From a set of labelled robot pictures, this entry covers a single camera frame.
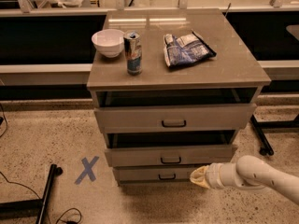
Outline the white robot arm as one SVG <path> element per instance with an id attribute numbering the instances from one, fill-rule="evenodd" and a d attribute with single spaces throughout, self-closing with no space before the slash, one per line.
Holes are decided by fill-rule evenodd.
<path id="1" fill-rule="evenodd" d="M 237 162 L 211 163 L 190 174 L 193 184 L 206 189 L 270 188 L 299 204 L 299 177 L 281 172 L 254 156 L 246 155 Z"/>

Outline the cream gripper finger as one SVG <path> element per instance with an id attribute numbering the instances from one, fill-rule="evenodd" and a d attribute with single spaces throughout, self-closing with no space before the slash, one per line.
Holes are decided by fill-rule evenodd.
<path id="1" fill-rule="evenodd" d="M 194 170 L 190 174 L 190 181 L 197 186 L 208 189 L 209 184 L 206 182 L 207 168 L 208 168 L 208 166 L 206 165 L 206 166 L 201 166 L 201 167 L 197 168 L 196 170 Z"/>

